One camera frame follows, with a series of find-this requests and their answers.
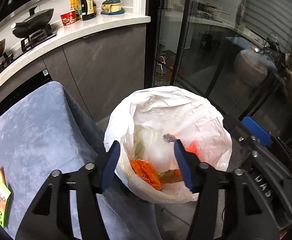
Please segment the red plastic wrapper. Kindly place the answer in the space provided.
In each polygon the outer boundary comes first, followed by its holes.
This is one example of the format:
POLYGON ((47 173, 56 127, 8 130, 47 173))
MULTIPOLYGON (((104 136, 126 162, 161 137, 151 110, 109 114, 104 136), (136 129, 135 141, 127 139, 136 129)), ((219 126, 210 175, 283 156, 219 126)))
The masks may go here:
POLYGON ((198 142, 193 141, 189 146, 186 147, 186 151, 195 154, 198 158, 200 158, 200 151, 198 147, 198 142))

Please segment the yellow green tissue packet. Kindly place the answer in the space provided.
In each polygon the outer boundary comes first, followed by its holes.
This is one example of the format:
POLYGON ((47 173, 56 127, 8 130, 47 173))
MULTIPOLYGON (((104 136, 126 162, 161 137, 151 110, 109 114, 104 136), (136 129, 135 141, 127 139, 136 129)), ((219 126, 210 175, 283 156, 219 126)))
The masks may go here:
POLYGON ((169 170, 167 172, 161 173, 158 177, 162 184, 172 184, 183 181, 180 170, 169 170))

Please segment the orange snack bag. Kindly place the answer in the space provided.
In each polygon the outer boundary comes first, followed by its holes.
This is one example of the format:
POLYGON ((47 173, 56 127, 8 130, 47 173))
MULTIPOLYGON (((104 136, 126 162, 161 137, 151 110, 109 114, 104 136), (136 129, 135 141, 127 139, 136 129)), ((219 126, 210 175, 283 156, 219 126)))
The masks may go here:
POLYGON ((158 173, 148 161, 142 159, 131 160, 130 165, 135 174, 137 174, 143 181, 157 191, 162 190, 163 186, 159 180, 158 173))

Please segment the white lined trash bin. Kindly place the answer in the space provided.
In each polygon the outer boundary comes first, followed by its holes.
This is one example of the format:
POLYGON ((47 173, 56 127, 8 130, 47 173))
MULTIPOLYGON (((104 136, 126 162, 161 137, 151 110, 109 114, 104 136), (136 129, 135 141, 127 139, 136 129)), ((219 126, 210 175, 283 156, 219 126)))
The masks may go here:
POLYGON ((232 139, 222 114, 206 98, 175 86, 124 98, 110 115, 104 146, 119 142, 115 173, 137 197, 157 204, 195 201, 198 195, 178 175, 176 140, 215 169, 228 169, 232 139))

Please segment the steel wool scrubber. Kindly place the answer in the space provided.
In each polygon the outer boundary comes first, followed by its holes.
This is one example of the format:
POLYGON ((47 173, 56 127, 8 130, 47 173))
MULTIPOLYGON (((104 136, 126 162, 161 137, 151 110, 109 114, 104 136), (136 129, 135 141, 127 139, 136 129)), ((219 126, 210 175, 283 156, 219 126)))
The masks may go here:
POLYGON ((169 143, 175 142, 177 140, 177 138, 172 134, 164 134, 163 140, 164 140, 164 142, 169 144, 169 143))

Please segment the built-in black oven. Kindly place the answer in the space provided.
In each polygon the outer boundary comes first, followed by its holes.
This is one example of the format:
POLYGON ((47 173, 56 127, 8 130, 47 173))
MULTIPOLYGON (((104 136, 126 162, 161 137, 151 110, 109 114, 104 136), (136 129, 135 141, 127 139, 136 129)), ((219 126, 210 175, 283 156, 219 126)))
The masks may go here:
POLYGON ((28 94, 51 81, 53 80, 48 70, 44 69, 22 83, 0 102, 0 116, 2 116, 8 109, 22 100, 28 94))

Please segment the green cardboard box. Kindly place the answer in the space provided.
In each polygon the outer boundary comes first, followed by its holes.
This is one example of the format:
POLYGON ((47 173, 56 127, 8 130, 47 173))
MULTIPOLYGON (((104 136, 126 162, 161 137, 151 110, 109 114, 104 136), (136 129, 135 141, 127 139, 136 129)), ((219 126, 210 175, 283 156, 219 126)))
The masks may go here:
POLYGON ((11 191, 0 181, 0 226, 6 227, 11 191))

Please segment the black gas stove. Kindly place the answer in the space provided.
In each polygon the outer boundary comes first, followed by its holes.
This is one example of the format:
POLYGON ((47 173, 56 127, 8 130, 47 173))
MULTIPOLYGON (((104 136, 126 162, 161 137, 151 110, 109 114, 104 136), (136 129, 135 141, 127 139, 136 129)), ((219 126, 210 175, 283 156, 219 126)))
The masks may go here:
POLYGON ((5 39, 0 41, 0 52, 2 52, 0 54, 0 73, 23 54, 56 35, 57 30, 52 29, 51 25, 47 24, 44 29, 38 30, 27 38, 22 39, 20 44, 17 44, 11 50, 2 50, 5 47, 5 39))

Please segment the red instant noodle cup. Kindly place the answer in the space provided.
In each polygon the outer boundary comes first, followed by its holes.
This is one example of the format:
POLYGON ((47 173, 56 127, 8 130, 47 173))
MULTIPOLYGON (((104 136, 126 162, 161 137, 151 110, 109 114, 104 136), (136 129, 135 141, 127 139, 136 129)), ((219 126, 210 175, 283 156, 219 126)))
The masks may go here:
POLYGON ((77 21, 77 11, 71 10, 69 12, 66 12, 60 15, 60 18, 64 26, 73 24, 77 21))

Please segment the dark soy sauce bottle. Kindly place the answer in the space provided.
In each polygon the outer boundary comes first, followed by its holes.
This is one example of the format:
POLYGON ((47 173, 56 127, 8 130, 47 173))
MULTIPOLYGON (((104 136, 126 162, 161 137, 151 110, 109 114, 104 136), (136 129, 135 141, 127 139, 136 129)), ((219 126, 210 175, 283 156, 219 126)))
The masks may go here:
POLYGON ((96 17, 97 5, 94 0, 80 0, 82 20, 88 21, 96 17))

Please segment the black wok with lid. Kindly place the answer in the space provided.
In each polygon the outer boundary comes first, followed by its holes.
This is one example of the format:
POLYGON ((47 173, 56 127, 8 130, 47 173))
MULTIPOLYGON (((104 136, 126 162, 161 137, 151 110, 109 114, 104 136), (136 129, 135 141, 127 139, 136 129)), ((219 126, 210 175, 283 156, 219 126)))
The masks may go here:
POLYGON ((29 9, 29 17, 11 25, 12 33, 17 38, 27 38, 38 30, 44 29, 53 17, 54 8, 35 12, 37 7, 29 9))

